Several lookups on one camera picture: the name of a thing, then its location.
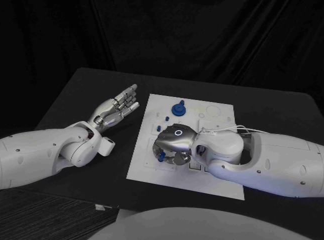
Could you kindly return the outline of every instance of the white robotic arm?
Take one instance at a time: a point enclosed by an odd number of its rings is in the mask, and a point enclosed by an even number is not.
[[[251,154],[246,164],[241,164],[243,149]],[[176,152],[174,157],[166,157],[164,151]],[[160,161],[176,165],[186,164],[192,156],[216,178],[268,193],[324,197],[324,146],[292,136],[238,134],[229,129],[196,133],[174,124],[160,133],[153,152]]]
[[[88,122],[65,129],[23,132],[0,139],[0,190],[55,175],[63,168],[82,167],[96,153],[108,156],[115,143],[101,133],[138,108],[134,84],[95,109]]]

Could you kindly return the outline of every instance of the blue knob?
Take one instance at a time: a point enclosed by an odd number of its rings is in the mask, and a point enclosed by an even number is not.
[[[160,153],[158,162],[163,162],[163,161],[164,161],[164,157],[166,157],[166,152],[163,151],[163,152]]]
[[[171,107],[171,112],[176,116],[181,117],[186,114],[186,106],[184,106],[186,102],[184,100],[180,101],[179,104],[176,104]]]

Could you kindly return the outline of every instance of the white panel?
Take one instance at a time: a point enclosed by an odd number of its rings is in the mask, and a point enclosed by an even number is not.
[[[174,116],[171,107],[180,100],[184,100],[186,114]],[[163,131],[173,124],[184,124],[194,131],[199,131],[199,127],[235,126],[233,106],[150,94],[127,179],[243,200],[243,186],[212,176],[203,166],[200,170],[190,170],[189,164],[176,166],[158,162],[153,154],[153,144],[160,133],[157,126],[161,126]]]

